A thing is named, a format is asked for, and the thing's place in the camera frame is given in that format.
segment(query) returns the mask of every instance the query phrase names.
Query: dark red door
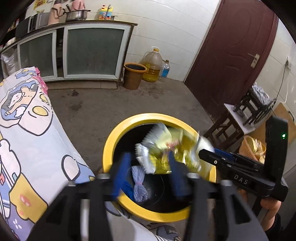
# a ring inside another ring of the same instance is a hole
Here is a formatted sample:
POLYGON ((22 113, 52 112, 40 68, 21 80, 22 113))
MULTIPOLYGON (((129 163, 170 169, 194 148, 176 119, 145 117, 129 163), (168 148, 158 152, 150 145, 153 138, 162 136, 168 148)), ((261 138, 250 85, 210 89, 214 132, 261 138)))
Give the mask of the dark red door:
POLYGON ((271 50, 277 16, 258 0, 222 0, 185 81, 213 119, 236 104, 259 75, 271 50), (257 65, 251 64, 256 54, 257 65))

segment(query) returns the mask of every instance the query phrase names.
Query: door handle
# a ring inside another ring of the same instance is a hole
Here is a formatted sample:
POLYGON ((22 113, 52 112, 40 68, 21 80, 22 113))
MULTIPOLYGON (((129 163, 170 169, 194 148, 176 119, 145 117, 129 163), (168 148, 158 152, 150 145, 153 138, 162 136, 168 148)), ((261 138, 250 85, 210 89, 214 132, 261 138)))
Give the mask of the door handle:
POLYGON ((248 53, 248 55, 254 58, 253 62, 251 63, 251 67, 252 67, 252 68, 255 68, 256 65, 257 65, 257 62, 258 62, 259 59, 260 59, 260 55, 259 55, 259 54, 256 54, 256 55, 254 56, 254 55, 252 55, 252 54, 250 54, 250 53, 248 53))

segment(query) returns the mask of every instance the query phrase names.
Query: pink thermos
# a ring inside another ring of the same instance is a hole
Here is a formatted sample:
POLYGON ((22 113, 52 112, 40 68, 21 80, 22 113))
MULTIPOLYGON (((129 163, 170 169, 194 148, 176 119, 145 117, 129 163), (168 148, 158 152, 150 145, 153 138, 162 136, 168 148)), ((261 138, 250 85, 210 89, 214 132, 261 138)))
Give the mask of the pink thermos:
POLYGON ((84 0, 74 0, 71 5, 71 11, 85 9, 84 0))
POLYGON ((59 18, 64 14, 64 9, 62 7, 62 0, 56 0, 50 11, 48 25, 59 23, 59 18))

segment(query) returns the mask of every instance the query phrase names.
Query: large plastic oil jug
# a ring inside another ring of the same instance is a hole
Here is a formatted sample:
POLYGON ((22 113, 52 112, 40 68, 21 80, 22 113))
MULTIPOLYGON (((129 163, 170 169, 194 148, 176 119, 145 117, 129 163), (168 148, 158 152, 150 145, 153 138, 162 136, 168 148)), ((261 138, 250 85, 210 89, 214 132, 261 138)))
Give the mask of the large plastic oil jug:
POLYGON ((156 82, 163 65, 163 59, 159 53, 159 48, 152 47, 152 52, 147 52, 140 61, 140 64, 147 67, 146 73, 143 74, 143 80, 156 82))

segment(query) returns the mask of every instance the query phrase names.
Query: cabinet door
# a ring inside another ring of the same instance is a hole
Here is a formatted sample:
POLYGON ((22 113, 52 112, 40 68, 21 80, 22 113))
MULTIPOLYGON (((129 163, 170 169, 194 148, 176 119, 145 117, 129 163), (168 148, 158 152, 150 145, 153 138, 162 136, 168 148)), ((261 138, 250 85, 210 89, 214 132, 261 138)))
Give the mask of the cabinet door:
POLYGON ((130 28, 106 23, 66 26, 63 41, 64 77, 117 80, 130 28))
POLYGON ((21 68, 35 66, 44 80, 57 78, 56 30, 24 39, 18 54, 21 68))

